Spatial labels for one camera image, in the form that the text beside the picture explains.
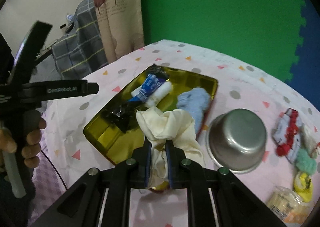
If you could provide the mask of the left hand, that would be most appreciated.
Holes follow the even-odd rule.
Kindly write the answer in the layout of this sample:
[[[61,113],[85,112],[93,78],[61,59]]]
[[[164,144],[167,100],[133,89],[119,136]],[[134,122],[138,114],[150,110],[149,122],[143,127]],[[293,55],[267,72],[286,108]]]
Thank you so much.
[[[26,137],[27,145],[22,149],[21,155],[24,158],[24,164],[28,168],[38,167],[40,161],[37,155],[41,151],[40,140],[42,138],[42,129],[47,126],[46,121],[40,118],[38,128],[28,133]],[[7,129],[1,129],[1,151],[14,154],[17,150],[17,144]]]

